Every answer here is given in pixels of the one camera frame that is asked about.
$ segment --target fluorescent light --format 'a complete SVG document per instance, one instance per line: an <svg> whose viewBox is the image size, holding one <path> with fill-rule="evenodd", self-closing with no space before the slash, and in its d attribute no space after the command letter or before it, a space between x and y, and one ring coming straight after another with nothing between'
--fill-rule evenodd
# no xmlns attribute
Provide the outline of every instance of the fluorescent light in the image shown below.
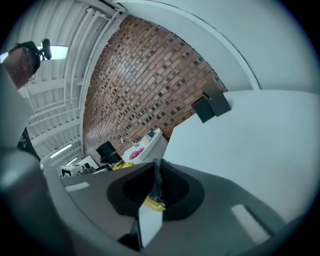
<svg viewBox="0 0 320 256"><path fill-rule="evenodd" d="M72 146L72 144L66 145L65 147L61 148L59 151L57 151L54 154L50 155L50 158L51 159L54 158L55 156L59 155L60 153L62 153L66 149L70 148L71 146Z"/></svg>
<svg viewBox="0 0 320 256"><path fill-rule="evenodd" d="M50 60L64 60L67 57L68 53L68 46L56 46L52 45L50 46L52 58ZM2 63L5 58L8 56L8 52L5 52L0 55L0 63Z"/></svg>
<svg viewBox="0 0 320 256"><path fill-rule="evenodd" d="M76 157L75 159L73 159L72 161L70 161L70 162L68 162L67 164L66 164L66 166L68 166L68 165L70 165L70 164L72 164L74 161L76 161L78 159L78 157Z"/></svg>

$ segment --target white table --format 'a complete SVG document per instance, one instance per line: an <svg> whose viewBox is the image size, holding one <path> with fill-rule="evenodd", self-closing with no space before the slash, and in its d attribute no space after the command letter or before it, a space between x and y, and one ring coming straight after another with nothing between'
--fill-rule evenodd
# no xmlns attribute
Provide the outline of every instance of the white table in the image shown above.
<svg viewBox="0 0 320 256"><path fill-rule="evenodd" d="M299 91L226 92L231 111L174 128L164 157L230 179L285 221L305 213L320 180L320 96Z"/></svg>

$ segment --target black cap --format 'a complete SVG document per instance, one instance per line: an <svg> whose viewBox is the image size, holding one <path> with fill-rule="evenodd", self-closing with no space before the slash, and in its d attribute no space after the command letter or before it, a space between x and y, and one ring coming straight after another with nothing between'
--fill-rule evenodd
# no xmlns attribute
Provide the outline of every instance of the black cap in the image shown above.
<svg viewBox="0 0 320 256"><path fill-rule="evenodd" d="M39 69L39 67L40 67L40 55L41 55L41 52L38 50L38 48L36 47L36 45L35 45L35 43L33 41L19 43L17 46L25 47L31 52L32 57L33 57L33 71L32 71L32 74L35 74L37 72L37 70Z"/></svg>

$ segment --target sink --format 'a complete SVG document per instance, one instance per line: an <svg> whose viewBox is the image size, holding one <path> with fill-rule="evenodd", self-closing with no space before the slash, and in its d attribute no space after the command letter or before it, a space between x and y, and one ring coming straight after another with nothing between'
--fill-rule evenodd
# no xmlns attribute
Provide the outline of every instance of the sink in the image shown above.
<svg viewBox="0 0 320 256"><path fill-rule="evenodd" d="M168 145L166 139L162 136L163 132L160 128L154 131L152 139L148 135L144 136L137 144L138 147L132 146L124 152L122 159L127 163L140 164L151 162L154 158L162 158ZM134 159L130 160L129 157L132 152L144 150Z"/></svg>

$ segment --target chrome faucet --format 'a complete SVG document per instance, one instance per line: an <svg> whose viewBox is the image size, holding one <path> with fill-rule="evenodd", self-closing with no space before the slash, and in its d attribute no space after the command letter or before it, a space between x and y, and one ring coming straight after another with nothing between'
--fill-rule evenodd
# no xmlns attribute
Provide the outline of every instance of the chrome faucet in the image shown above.
<svg viewBox="0 0 320 256"><path fill-rule="evenodd" d="M124 137L121 138L121 143L122 144L124 143L124 138L129 139L129 141L131 141L132 145L135 146L136 148L139 146L138 143L133 142L132 139L130 139L128 136L124 136Z"/></svg>

